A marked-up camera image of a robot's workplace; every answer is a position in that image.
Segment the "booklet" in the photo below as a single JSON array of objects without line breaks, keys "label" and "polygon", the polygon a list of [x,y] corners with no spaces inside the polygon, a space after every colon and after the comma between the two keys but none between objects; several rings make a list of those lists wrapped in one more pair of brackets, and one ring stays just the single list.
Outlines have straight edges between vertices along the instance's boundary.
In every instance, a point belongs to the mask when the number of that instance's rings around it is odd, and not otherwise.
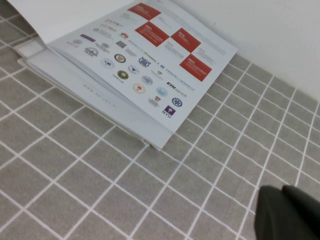
[{"label": "booklet", "polygon": [[46,44],[26,66],[159,149],[237,51],[169,0],[9,2]]}]

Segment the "gray tile floor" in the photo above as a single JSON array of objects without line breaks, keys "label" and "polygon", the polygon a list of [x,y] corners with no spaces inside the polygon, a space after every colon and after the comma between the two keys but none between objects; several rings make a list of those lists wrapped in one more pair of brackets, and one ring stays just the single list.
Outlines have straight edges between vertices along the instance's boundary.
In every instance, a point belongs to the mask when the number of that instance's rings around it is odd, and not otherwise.
[{"label": "gray tile floor", "polygon": [[0,0],[0,239],[252,240],[261,185],[320,200],[320,108],[236,55],[157,151],[17,63]]}]

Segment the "white wall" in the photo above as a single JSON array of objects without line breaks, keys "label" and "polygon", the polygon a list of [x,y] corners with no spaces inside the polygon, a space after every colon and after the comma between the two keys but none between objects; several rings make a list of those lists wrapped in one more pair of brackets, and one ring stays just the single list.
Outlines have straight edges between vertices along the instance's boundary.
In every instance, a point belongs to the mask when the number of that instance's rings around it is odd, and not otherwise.
[{"label": "white wall", "polygon": [[238,54],[320,100],[320,0],[173,0]]}]

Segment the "red rectangle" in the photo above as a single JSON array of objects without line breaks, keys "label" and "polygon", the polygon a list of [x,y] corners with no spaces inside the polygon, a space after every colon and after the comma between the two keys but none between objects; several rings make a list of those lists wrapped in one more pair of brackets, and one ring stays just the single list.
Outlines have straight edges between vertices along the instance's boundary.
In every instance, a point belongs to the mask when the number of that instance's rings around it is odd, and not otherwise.
[{"label": "red rectangle", "polygon": [[137,28],[135,31],[144,36],[156,47],[169,38],[164,31],[149,21]]},{"label": "red rectangle", "polygon": [[147,19],[148,21],[161,14],[161,12],[157,9],[154,9],[153,7],[150,7],[143,3],[139,3],[138,5],[129,8],[128,11],[138,14],[139,16]]},{"label": "red rectangle", "polygon": [[191,36],[191,34],[183,28],[180,28],[180,30],[173,34],[171,38],[190,53],[192,53],[201,44],[201,42]]},{"label": "red rectangle", "polygon": [[190,74],[195,76],[201,82],[208,76],[211,72],[211,68],[205,65],[198,58],[190,54],[181,64],[185,70],[187,70]]}]

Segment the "black object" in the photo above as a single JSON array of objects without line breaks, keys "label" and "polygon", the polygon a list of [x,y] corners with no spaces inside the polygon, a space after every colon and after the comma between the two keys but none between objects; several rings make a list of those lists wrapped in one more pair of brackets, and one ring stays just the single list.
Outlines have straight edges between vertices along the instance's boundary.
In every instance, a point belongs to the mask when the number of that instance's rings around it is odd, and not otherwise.
[{"label": "black object", "polygon": [[320,202],[294,186],[262,186],[254,230],[257,240],[319,240]]}]

